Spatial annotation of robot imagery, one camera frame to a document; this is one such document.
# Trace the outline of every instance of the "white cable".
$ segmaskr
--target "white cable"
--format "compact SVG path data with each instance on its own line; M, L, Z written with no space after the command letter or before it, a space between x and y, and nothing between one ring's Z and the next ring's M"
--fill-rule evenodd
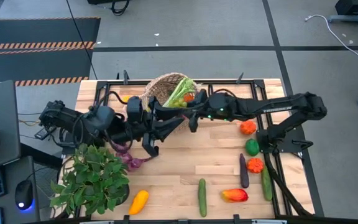
M340 41L340 43L341 43L347 50L350 50L351 52L355 53L355 54L358 56L358 53L357 53L357 52L355 52L354 50L352 50L352 49L350 49L348 46L346 46L346 44L344 44L344 43L340 40L340 38L339 38L336 34L334 34L334 32L333 32L333 31L331 30L331 28L329 27L329 23L328 23L327 18L325 18L324 16L322 16L322 15L312 15L312 16L309 16L309 17L305 18L305 21L307 22L309 19L311 19L311 18L313 18L313 17L316 17L316 16L323 18L323 19L326 21L326 23L327 23L327 28L328 28L329 32L330 32L335 38L337 38L337 40Z

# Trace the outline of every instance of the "orange striped tape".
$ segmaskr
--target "orange striped tape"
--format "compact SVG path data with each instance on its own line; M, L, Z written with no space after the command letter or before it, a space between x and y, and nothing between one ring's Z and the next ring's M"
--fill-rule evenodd
M79 83L82 80L88 80L89 77L68 77L68 78L46 78L39 80L19 80L15 86L33 86L33 85L53 85L63 83Z
M58 49L68 47L85 47L93 49L95 43L93 41L74 41L74 42L43 42L43 43L5 43L0 44L0 49Z
M17 20L49 20L49 19L73 19L71 17L54 17L54 18L28 18L28 19L3 19L0 18L0 21L17 21ZM75 17L74 19L100 19L99 16L84 16L84 17Z
M63 47L58 49L38 49L38 50L13 50L8 52L0 52L0 55L3 54L24 54L24 53L37 53L37 52L55 52L61 50L78 50L84 49L84 47Z

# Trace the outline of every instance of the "black rubber mat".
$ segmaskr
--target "black rubber mat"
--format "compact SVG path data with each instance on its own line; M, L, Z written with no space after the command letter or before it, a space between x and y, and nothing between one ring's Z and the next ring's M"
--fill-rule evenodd
M84 41L96 41L100 18L75 19ZM0 43L81 41L71 18L0 20Z
M88 79L90 61L85 49L49 50L3 52L0 54L0 82L14 80L18 81L17 86L22 86L78 82L78 77Z

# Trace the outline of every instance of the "computer mouse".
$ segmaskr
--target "computer mouse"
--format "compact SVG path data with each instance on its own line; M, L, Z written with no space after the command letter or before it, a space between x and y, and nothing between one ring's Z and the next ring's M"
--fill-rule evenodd
M32 182L23 180L16 186L15 203L20 210L28 209L32 204Z

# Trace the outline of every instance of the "plant pot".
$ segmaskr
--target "plant pot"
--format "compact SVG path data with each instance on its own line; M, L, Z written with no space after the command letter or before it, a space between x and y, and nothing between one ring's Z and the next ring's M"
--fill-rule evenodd
M125 196L122 199L122 201L117 201L116 205L120 205L120 204L124 203L129 197L129 185L125 185L123 187L124 187L124 191L125 191Z

